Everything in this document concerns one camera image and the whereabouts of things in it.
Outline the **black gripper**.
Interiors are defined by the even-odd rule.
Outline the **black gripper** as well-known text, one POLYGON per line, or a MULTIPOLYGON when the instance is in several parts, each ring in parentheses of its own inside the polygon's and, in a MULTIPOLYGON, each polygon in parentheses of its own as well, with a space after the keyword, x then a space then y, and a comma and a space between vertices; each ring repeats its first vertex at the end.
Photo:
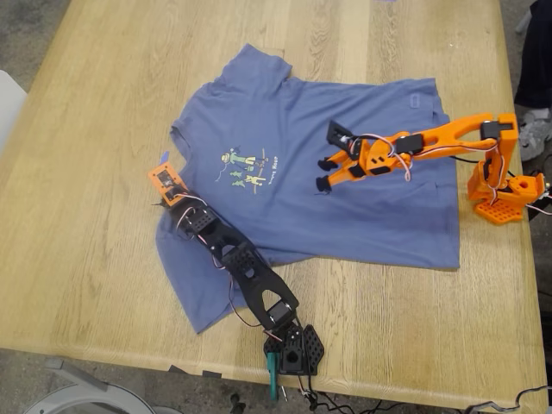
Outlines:
POLYGON ((175 222, 176 230, 188 237, 196 237, 205 246, 223 246, 222 221, 216 213, 200 201, 180 201, 170 208, 161 199, 152 206, 170 209, 170 217, 175 222))

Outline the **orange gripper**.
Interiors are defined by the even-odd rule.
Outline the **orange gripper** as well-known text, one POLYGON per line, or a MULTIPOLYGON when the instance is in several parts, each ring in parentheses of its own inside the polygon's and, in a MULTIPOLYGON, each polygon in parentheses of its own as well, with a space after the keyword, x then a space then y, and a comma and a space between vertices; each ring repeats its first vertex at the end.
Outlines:
POLYGON ((323 170, 337 171, 316 178, 320 192, 331 192, 334 185, 355 181, 368 176, 404 170, 404 177, 411 177, 413 157, 423 152, 423 134, 408 135, 400 132, 391 137, 375 134, 356 135, 354 150, 340 149, 330 157, 317 162, 323 170))

